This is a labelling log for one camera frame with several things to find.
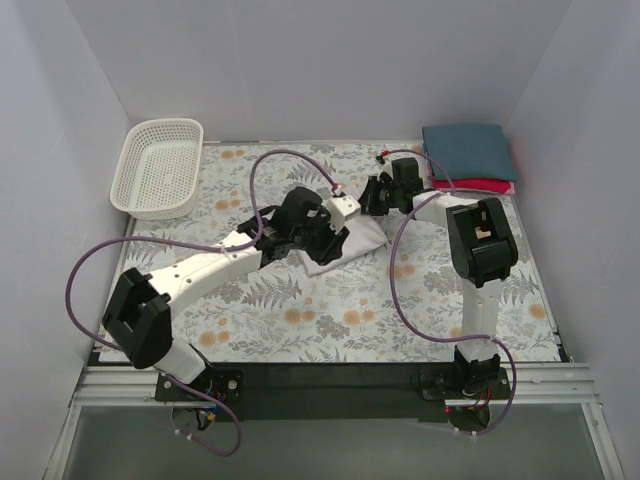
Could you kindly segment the white t shirt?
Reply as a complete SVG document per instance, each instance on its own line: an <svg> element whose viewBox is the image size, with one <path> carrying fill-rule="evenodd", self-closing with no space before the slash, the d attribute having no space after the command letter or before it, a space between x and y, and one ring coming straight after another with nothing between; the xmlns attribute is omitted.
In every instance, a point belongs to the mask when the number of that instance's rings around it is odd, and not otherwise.
<svg viewBox="0 0 640 480"><path fill-rule="evenodd" d="M342 255L327 265L314 262L306 252L300 253L308 277L319 276L385 246L389 239L380 225L370 216L360 215L346 223L349 236L342 246Z"/></svg>

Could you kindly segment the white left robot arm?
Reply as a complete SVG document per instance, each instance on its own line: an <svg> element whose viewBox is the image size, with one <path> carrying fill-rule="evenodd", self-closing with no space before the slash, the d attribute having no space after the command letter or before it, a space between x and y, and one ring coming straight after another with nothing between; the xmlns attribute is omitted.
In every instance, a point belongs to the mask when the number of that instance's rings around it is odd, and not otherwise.
<svg viewBox="0 0 640 480"><path fill-rule="evenodd" d="M305 252L324 266L342 255L349 236L346 223L359 203L341 193L322 200L297 187L279 206L265 207L215 246L168 267L143 274L131 268L120 275L102 325L137 369L153 367L178 381L193 400L213 386L204 356L175 338L172 322L192 303L245 274Z"/></svg>

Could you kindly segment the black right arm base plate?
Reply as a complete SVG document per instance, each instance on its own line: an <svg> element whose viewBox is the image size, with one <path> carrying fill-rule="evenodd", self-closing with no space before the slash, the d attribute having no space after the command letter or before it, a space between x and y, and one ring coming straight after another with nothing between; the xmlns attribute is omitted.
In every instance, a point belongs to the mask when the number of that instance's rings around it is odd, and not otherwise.
<svg viewBox="0 0 640 480"><path fill-rule="evenodd" d="M429 364L419 373L419 391L426 400L506 400L511 394L507 372L501 366L464 367L456 362Z"/></svg>

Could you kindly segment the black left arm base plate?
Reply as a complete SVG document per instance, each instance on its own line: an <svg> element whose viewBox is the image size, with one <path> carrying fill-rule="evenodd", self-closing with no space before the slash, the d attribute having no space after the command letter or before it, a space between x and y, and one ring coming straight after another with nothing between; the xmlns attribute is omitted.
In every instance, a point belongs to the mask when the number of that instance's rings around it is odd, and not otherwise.
<svg viewBox="0 0 640 480"><path fill-rule="evenodd" d="M207 366L188 387L222 402L237 402L242 396L243 383L241 370ZM202 397L176 386L161 372L158 374L154 399L159 402L194 402Z"/></svg>

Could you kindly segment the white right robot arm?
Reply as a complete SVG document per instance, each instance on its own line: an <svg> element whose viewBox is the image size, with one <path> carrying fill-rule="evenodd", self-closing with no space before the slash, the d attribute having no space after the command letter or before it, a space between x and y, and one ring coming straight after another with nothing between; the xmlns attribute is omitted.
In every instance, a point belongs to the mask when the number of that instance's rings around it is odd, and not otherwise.
<svg viewBox="0 0 640 480"><path fill-rule="evenodd" d="M390 289L400 319L416 335L434 343L454 345L451 382L464 397L475 397L499 377L504 345L496 338L499 297L518 249L502 203L496 198L471 200L425 186L424 174L413 157L389 161L385 151L376 157L382 171L368 179L359 203L372 217L395 209L404 215L390 254ZM461 332L445 339L423 334L402 312L395 283L395 261L402 236L411 221L428 222L447 230L454 271L461 279Z"/></svg>

